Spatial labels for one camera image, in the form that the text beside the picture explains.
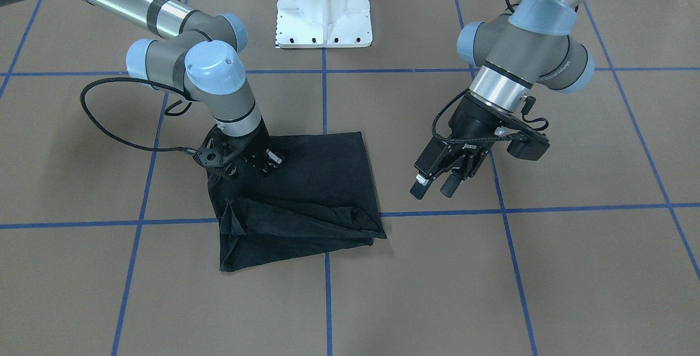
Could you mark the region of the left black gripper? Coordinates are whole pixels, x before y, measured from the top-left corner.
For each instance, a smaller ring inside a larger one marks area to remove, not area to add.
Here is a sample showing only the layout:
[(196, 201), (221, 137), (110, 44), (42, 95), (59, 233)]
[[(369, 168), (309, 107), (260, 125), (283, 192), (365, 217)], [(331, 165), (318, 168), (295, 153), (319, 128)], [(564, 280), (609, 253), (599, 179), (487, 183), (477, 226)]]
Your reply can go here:
[[(441, 135), (438, 123), (453, 104), (457, 107), (448, 119), (450, 134)], [(433, 119), (432, 140), (413, 165), (417, 176), (410, 194), (421, 200), (435, 179), (451, 170), (440, 192), (452, 197), (466, 179), (475, 176), (493, 144), (505, 139), (494, 134), (500, 125), (498, 117), (485, 105), (477, 104), (474, 96), (457, 95), (451, 99)]]

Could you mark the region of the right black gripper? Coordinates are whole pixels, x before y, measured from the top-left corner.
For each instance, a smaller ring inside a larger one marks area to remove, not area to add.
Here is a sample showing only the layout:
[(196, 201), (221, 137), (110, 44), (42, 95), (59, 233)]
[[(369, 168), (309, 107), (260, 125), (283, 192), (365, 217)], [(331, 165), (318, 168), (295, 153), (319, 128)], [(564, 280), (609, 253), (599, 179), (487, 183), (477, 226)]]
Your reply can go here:
[(251, 164), (258, 173), (267, 177), (279, 169), (284, 160), (280, 153), (270, 150), (269, 133), (264, 121), (255, 130), (247, 135), (232, 137), (224, 135), (227, 149), (233, 154), (234, 159), (241, 157)]

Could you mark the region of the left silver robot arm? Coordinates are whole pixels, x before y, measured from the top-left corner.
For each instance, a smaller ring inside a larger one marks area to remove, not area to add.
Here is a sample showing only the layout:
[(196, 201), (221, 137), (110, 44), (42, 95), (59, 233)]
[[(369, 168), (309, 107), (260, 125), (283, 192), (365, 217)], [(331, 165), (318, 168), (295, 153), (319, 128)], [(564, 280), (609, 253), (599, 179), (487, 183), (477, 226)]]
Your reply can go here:
[(505, 0), (506, 8), (491, 22), (475, 21), (458, 35), (457, 54), (479, 72), (453, 101), (458, 104), (445, 137), (431, 126), (431, 140), (415, 162), (417, 177), (410, 190), (422, 199), (441, 174), (441, 187), (451, 197), (474, 177), (495, 142), (509, 143), (508, 154), (537, 161), (549, 149), (540, 127), (527, 119), (535, 104), (528, 94), (541, 84), (557, 92), (582, 89), (593, 77), (595, 62), (571, 34), (576, 8), (585, 0)]

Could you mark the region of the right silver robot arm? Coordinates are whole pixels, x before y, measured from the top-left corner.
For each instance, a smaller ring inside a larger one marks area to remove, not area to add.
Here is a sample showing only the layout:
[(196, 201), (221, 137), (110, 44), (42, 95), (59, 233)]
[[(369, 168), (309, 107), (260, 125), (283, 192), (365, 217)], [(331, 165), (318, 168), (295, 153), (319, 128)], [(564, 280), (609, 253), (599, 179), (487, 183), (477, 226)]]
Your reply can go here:
[(177, 94), (202, 103), (215, 124), (200, 148), (173, 147), (201, 167), (221, 175), (237, 171), (242, 159), (266, 175), (282, 164), (238, 53), (247, 28), (232, 14), (208, 15), (180, 0), (80, 0), (145, 28), (155, 39), (140, 39), (126, 55), (125, 82)]

